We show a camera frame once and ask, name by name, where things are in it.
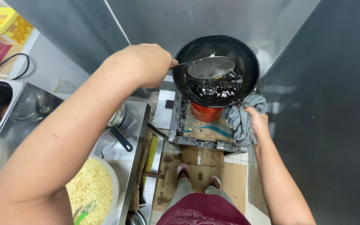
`black cable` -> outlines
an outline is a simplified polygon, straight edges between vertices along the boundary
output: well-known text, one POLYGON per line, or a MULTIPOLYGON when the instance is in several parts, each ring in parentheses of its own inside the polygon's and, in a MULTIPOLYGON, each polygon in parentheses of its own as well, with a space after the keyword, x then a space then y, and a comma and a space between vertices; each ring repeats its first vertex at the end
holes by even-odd
POLYGON ((12 78, 12 80, 19 79, 21 76, 23 76, 23 75, 27 72, 27 70, 29 69, 29 65, 30 65, 29 56, 28 56, 27 54, 24 54, 24 53, 17 53, 17 54, 12 55, 11 57, 5 59, 4 61, 2 61, 2 62, 0 63, 0 66, 1 66, 2 64, 6 63, 9 59, 12 59, 13 57, 18 56, 18 55, 24 55, 24 56, 26 56, 27 66, 26 66, 26 69, 23 71, 23 73, 22 73, 21 75, 15 77, 15 78, 12 78))

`towel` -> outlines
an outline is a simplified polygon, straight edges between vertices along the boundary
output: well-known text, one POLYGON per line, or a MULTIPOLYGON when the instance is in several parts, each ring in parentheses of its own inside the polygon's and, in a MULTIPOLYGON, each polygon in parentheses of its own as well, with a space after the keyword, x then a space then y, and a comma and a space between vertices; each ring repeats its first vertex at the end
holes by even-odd
POLYGON ((265 113, 266 99, 262 95, 249 95, 237 107, 229 106, 224 108, 222 117, 227 119, 226 123, 231 128, 231 135, 234 144, 242 147, 252 147, 257 143, 251 125, 251 116, 243 108, 254 107, 260 114, 265 113))

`leg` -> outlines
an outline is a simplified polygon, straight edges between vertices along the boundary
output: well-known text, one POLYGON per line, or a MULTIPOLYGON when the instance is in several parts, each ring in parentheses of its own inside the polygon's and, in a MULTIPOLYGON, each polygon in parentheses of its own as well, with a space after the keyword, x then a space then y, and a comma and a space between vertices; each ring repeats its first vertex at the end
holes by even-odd
POLYGON ((221 196, 230 202, 233 206, 236 206, 231 198, 226 194, 226 192, 221 190, 221 187, 222 185, 219 178, 213 175, 209 178, 209 186, 206 188, 205 194, 221 196))
POLYGON ((184 196, 194 193, 191 188, 190 180, 188 179, 188 166, 185 163, 182 163, 177 168, 178 172, 178 183, 177 183, 177 189, 174 193, 174 196, 172 200, 169 202, 169 204, 166 206, 165 213, 170 207, 172 207, 174 204, 176 204, 180 199, 182 199, 184 196))

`metal wall panel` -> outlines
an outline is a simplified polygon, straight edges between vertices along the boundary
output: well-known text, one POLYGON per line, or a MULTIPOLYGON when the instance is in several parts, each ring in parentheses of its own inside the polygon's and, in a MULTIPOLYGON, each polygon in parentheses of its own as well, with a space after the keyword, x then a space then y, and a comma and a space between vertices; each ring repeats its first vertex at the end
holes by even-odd
POLYGON ((360 1, 323 0, 260 81, 318 224, 360 224, 360 1))
POLYGON ((104 0, 6 2, 89 74, 128 46, 104 0))
POLYGON ((261 76, 320 0, 107 0, 131 44, 157 43, 175 56, 207 34, 238 38, 257 54, 261 76))

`hand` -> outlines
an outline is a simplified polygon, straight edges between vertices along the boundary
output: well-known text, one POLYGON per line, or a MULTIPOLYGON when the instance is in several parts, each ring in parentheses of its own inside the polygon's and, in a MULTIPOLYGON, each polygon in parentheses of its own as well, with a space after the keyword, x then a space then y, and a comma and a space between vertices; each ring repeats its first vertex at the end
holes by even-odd
POLYGON ((251 123, 254 129, 255 136, 258 139, 265 136, 270 137, 268 126, 269 117, 266 115, 266 113, 260 114, 253 107, 247 107, 243 110, 251 115, 251 123))
POLYGON ((157 87, 165 78, 168 69, 178 64, 171 54, 157 44, 129 45, 108 57, 103 64, 120 64, 134 78, 138 87, 157 87))

